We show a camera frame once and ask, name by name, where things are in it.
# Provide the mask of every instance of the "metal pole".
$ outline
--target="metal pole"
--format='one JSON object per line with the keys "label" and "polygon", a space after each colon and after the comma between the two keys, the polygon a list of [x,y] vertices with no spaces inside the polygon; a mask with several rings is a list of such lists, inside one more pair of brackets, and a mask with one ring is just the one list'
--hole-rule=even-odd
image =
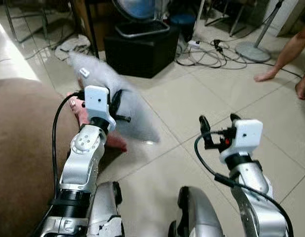
{"label": "metal pole", "polygon": [[259,35],[257,41],[254,44],[254,48],[258,48],[263,36],[265,36],[269,26],[271,25],[273,19],[275,18],[277,12],[279,11],[280,7],[282,6],[282,3],[284,2],[284,0],[279,0],[279,2],[275,5],[275,9],[273,10],[271,16],[269,17],[265,27],[263,28],[261,34]]}
{"label": "metal pole", "polygon": [[97,58],[99,57],[99,51],[98,51],[98,45],[97,45],[97,39],[95,37],[95,32],[94,32],[94,27],[93,27],[93,20],[92,20],[92,16],[91,16],[91,11],[90,11],[90,0],[85,0],[85,9],[87,11],[87,17],[88,17],[88,22],[89,22],[89,28],[90,28],[90,32],[91,32],[91,37],[92,37],[92,47],[93,47],[93,53],[95,54],[95,56]]}
{"label": "metal pole", "polygon": [[198,14],[197,14],[197,18],[196,18],[196,21],[195,21],[194,32],[195,32],[195,30],[198,26],[198,23],[200,22],[202,11],[203,11],[203,8],[204,8],[204,4],[205,4],[205,0],[202,0],[201,5],[200,5],[200,9],[199,9]]}

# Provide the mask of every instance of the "black cable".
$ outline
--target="black cable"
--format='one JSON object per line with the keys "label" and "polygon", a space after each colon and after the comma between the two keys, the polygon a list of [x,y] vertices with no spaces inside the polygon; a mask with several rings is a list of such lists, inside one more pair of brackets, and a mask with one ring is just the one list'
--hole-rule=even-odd
{"label": "black cable", "polygon": [[[65,18],[65,20],[67,20],[67,19],[71,16],[72,12],[73,12],[72,10],[69,12],[69,14],[68,14],[68,16]],[[25,22],[26,22],[26,24],[27,24],[27,26],[28,26],[28,29],[29,29],[29,31],[30,31],[30,34],[32,34],[31,29],[30,29],[30,26],[29,26],[29,24],[28,24],[26,18],[25,18],[24,20],[25,20]],[[40,53],[42,50],[44,50],[44,49],[46,49],[46,48],[51,48],[52,50],[54,50],[55,47],[57,47],[57,46],[61,43],[61,41],[63,40],[63,34],[64,34],[64,25],[62,25],[62,30],[61,30],[60,39],[59,39],[56,43],[50,44],[50,41],[49,41],[49,45],[48,45],[48,46],[38,49],[34,54],[32,54],[32,55],[29,56],[29,57],[26,57],[25,60],[29,60],[29,59],[35,57],[35,55],[37,55],[38,53]]]}
{"label": "black cable", "polygon": [[177,64],[181,65],[181,66],[187,66],[187,67],[198,66],[198,65],[205,66],[205,67],[210,67],[210,68],[220,68],[220,67],[221,67],[222,63],[219,61],[218,58],[217,58],[217,61],[216,61],[214,64],[202,64],[202,63],[200,63],[200,61],[204,58],[204,56],[205,56],[206,54],[207,54],[207,51],[204,50],[204,51],[203,51],[202,57],[201,57],[199,60],[195,60],[195,59],[194,59],[194,62],[192,62],[192,64],[184,64],[184,63],[181,63],[181,62],[178,61],[177,58],[175,59],[175,62],[176,62]]}
{"label": "black cable", "polygon": [[[247,62],[247,61],[245,60],[245,58],[242,57],[240,54],[238,54],[238,53],[235,52],[235,51],[232,51],[232,50],[230,49],[230,46],[229,46],[227,43],[226,43],[226,47],[223,47],[223,46],[220,46],[219,43],[224,42],[224,41],[222,41],[222,40],[220,40],[220,39],[216,39],[216,40],[217,40],[217,45],[214,44],[214,40],[212,40],[210,43],[209,43],[209,42],[206,42],[206,41],[202,41],[202,42],[203,42],[203,43],[207,43],[207,44],[209,44],[209,45],[211,45],[211,46],[214,46],[214,47],[216,48],[217,51],[218,51],[218,50],[221,50],[221,52],[219,52],[219,53],[224,57],[224,59],[226,60],[226,62],[225,62],[224,64],[221,63],[220,66],[211,67],[211,68],[222,68],[222,69],[225,69],[225,70],[241,70],[241,69],[247,68],[247,67],[248,67],[248,64],[263,64],[263,65],[268,65],[268,66],[272,66],[272,67],[274,66],[273,64],[270,64],[270,63]],[[230,58],[230,57],[228,57],[227,55],[224,54],[223,50],[230,51],[230,52],[232,52],[232,53],[238,55],[238,57],[237,57],[237,58]],[[201,51],[183,52],[182,54],[186,54],[186,53],[191,54],[191,53],[195,53],[195,52],[201,52]],[[196,65],[208,66],[207,64],[202,64],[202,63],[200,63],[200,62],[199,62],[200,60],[198,60],[198,61],[196,61],[196,63],[190,64],[190,65],[180,63],[178,60],[176,60],[176,63],[178,63],[178,64],[181,65],[181,66],[196,66]],[[236,62],[236,63],[246,64],[246,65],[245,65],[244,67],[241,67],[241,68],[225,68],[224,66],[227,64],[227,61],[233,61],[233,62]],[[299,77],[299,78],[302,79],[302,77],[301,77],[300,75],[298,75],[297,73],[291,72],[291,71],[286,70],[286,69],[284,69],[284,68],[281,68],[281,70],[283,70],[283,71],[285,71],[285,72],[287,72],[287,73],[291,73],[291,74],[293,74],[293,75],[295,75],[295,76],[297,76],[297,77]]]}
{"label": "black cable", "polygon": [[49,207],[49,209],[45,212],[45,214],[44,214],[42,220],[41,220],[41,221],[39,222],[39,224],[36,226],[36,228],[35,228],[35,230],[33,231],[31,237],[38,237],[38,236],[40,236],[40,234],[38,233],[38,231],[41,230],[42,225],[44,224],[46,218],[49,216],[49,213],[50,213],[50,211],[52,210],[52,208],[53,208],[53,205],[51,205],[51,206]]}
{"label": "black cable", "polygon": [[52,163],[53,163],[53,175],[54,175],[54,199],[57,198],[58,195],[58,170],[57,170],[57,156],[56,156],[56,127],[58,116],[61,112],[62,107],[65,103],[73,96],[80,96],[79,92],[75,92],[69,96],[67,96],[62,103],[59,105],[57,112],[54,117],[53,128],[52,128]]}
{"label": "black cable", "polygon": [[214,39],[214,40],[212,40],[211,42],[206,42],[206,41],[202,41],[202,42],[203,42],[203,43],[207,43],[207,44],[209,44],[209,45],[211,45],[211,46],[214,46],[214,47],[216,47],[216,44],[217,44],[217,46],[218,46],[218,44],[222,42],[222,43],[224,43],[225,45],[227,45],[227,47],[220,46],[221,48],[223,48],[223,49],[230,49],[230,45],[227,44],[225,41],[220,40],[220,39]]}
{"label": "black cable", "polygon": [[11,58],[0,59],[0,63],[3,62],[3,61],[7,61],[7,60],[11,60]]}
{"label": "black cable", "polygon": [[[205,67],[210,67],[210,68],[220,68],[220,67],[222,66],[222,62],[220,61],[220,59],[219,59],[219,57],[218,57],[218,55],[217,55],[216,53],[214,53],[214,54],[216,55],[216,57],[213,57],[213,56],[211,55],[212,52],[207,51],[207,50],[204,50],[203,52],[204,52],[204,54],[202,55],[202,57],[201,57],[199,60],[196,60],[196,59],[193,58],[193,56],[191,55],[191,50],[189,50],[189,57],[191,57],[197,65],[201,65],[201,66],[205,66]],[[212,57],[212,58],[215,58],[215,59],[216,59],[216,62],[215,62],[215,63],[212,63],[212,64],[204,64],[204,63],[201,63],[201,60],[204,58],[204,56],[205,56],[206,54],[208,54],[208,55],[209,55],[210,57]]]}
{"label": "black cable", "polygon": [[203,138],[203,136],[208,135],[208,134],[213,134],[216,132],[206,132],[204,134],[201,134],[197,137],[197,139],[194,142],[194,151],[196,153],[197,158],[199,159],[199,161],[202,163],[202,165],[214,176],[216,175],[216,172],[214,170],[212,170],[212,168],[203,160],[202,156],[200,155],[200,153],[198,152],[198,142]]}
{"label": "black cable", "polygon": [[281,207],[280,204],[278,204],[274,199],[272,199],[271,197],[269,197],[268,195],[258,191],[258,190],[255,190],[249,186],[246,186],[246,185],[243,185],[243,184],[240,184],[232,179],[230,179],[229,177],[226,177],[220,173],[217,173],[215,172],[213,169],[211,169],[211,167],[204,161],[204,159],[202,158],[202,156],[200,155],[200,153],[198,152],[198,142],[200,141],[201,138],[203,138],[205,135],[208,135],[208,134],[212,134],[212,133],[218,133],[217,131],[213,131],[213,132],[206,132],[204,134],[201,134],[197,137],[197,139],[195,140],[194,142],[194,151],[198,157],[198,159],[200,160],[200,162],[204,165],[204,167],[211,173],[215,176],[215,180],[222,183],[222,184],[225,184],[231,188],[233,188],[234,186],[237,186],[237,187],[240,187],[240,188],[244,188],[244,189],[247,189],[251,192],[254,192],[262,197],[264,197],[265,199],[267,199],[268,201],[270,201],[278,210],[279,212],[283,215],[283,217],[285,218],[285,221],[287,223],[287,229],[288,229],[288,234],[289,234],[289,237],[294,237],[294,233],[293,233],[293,225],[292,225],[292,222],[290,220],[290,217],[288,216],[288,214],[286,213],[286,211]]}

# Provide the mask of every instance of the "power strip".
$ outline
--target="power strip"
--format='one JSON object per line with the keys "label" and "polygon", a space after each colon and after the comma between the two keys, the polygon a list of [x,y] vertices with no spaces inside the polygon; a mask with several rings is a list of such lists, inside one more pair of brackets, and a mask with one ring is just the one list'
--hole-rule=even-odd
{"label": "power strip", "polygon": [[190,40],[188,42],[188,45],[190,45],[193,48],[200,48],[200,41]]}

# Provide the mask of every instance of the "bare foot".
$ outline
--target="bare foot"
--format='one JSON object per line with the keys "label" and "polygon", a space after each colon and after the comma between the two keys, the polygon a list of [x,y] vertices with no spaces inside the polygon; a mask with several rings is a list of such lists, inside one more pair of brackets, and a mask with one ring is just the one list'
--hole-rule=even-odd
{"label": "bare foot", "polygon": [[300,100],[305,100],[305,83],[303,81],[295,85],[295,91]]}
{"label": "bare foot", "polygon": [[273,79],[275,77],[275,75],[277,74],[277,72],[278,72],[278,70],[271,69],[270,71],[267,71],[266,73],[256,75],[254,77],[254,80],[256,82],[261,82],[261,81]]}

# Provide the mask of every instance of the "white floor tile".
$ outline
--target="white floor tile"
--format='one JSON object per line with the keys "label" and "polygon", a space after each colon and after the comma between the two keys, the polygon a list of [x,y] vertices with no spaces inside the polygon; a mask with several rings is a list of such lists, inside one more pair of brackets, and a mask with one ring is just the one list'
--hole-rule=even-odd
{"label": "white floor tile", "polygon": [[47,74],[44,62],[42,61],[42,58],[40,57],[39,53],[36,54],[34,57],[29,58],[27,62],[36,75]]}
{"label": "white floor tile", "polygon": [[47,71],[50,73],[58,71],[72,70],[66,61],[61,61],[55,56],[55,51],[50,48],[46,48],[40,52],[41,58],[45,64]]}
{"label": "white floor tile", "polygon": [[48,72],[50,80],[55,90],[63,96],[68,92],[80,90],[77,76],[73,69],[66,69],[62,71]]}
{"label": "white floor tile", "polygon": [[[231,126],[230,119],[212,126],[212,130],[220,130]],[[216,143],[219,143],[219,136],[213,135]],[[194,152],[194,141],[196,137],[191,138],[183,144],[188,150],[191,156],[199,163],[195,152]],[[213,170],[229,175],[229,170],[225,164],[219,161],[218,150],[205,150],[204,141],[201,140],[198,144],[198,150],[204,160],[212,167]],[[254,150],[252,160],[257,159],[262,165],[263,173],[268,177],[273,186],[273,195],[277,201],[282,201],[286,195],[295,187],[295,185],[304,177],[305,169],[296,164],[291,158],[283,153],[276,145],[269,141],[264,136],[261,139],[260,145]],[[213,176],[202,167],[206,174],[212,179]],[[229,198],[233,206],[238,209],[237,203],[231,195],[230,188],[217,183],[218,187],[222,190],[224,195]]]}
{"label": "white floor tile", "polygon": [[305,101],[294,86],[290,82],[240,113],[261,120],[265,136],[305,168]]}
{"label": "white floor tile", "polygon": [[0,79],[5,78],[38,79],[0,23]]}
{"label": "white floor tile", "polygon": [[248,65],[243,70],[202,69],[192,74],[238,111],[295,77],[281,71],[270,81],[257,83],[253,80],[255,75],[266,72],[268,69],[270,66],[254,64]]}
{"label": "white floor tile", "polygon": [[293,224],[294,236],[305,236],[305,178],[282,202]]}
{"label": "white floor tile", "polygon": [[[0,23],[4,27],[4,30],[9,35],[11,40],[14,40],[14,36],[12,34],[12,31],[11,31],[11,28],[9,25],[9,21],[8,21],[8,18],[6,15],[0,17]],[[13,27],[14,27],[18,40],[22,40],[30,34],[30,30],[24,19],[22,19],[22,18],[12,19],[12,23],[13,23]]]}
{"label": "white floor tile", "polygon": [[99,182],[119,180],[179,144],[167,126],[153,111],[151,111],[151,121],[159,132],[160,142],[151,144],[125,138],[128,151],[121,155],[119,154],[116,158],[110,155],[103,158],[104,164],[108,163],[108,165],[106,167],[100,165]]}
{"label": "white floor tile", "polygon": [[37,78],[45,85],[48,85],[52,88],[54,88],[54,85],[52,83],[52,81],[49,78],[49,75],[47,73],[43,73],[43,74],[39,74],[37,75]]}
{"label": "white floor tile", "polygon": [[72,21],[66,17],[67,15],[63,16],[63,14],[56,14],[54,17],[49,15],[47,17],[49,20],[49,25],[47,27],[48,39],[45,39],[43,31],[37,32],[34,35],[34,41],[38,48],[44,48],[50,45],[53,47],[56,43],[65,39],[74,31]]}
{"label": "white floor tile", "polygon": [[125,77],[129,82],[134,84],[140,91],[146,91],[156,86],[159,86],[165,82],[178,79],[186,74],[187,71],[184,70],[183,67],[173,62],[170,63],[166,68],[164,68],[161,72],[159,72],[151,79],[131,77],[131,76],[125,76]]}
{"label": "white floor tile", "polygon": [[199,187],[206,193],[225,234],[244,236],[240,216],[181,146],[119,183],[125,236],[167,236],[170,223],[177,217],[177,198],[182,186]]}
{"label": "white floor tile", "polygon": [[198,133],[201,113],[207,113],[214,124],[232,111],[190,74],[147,90],[143,96],[180,142]]}

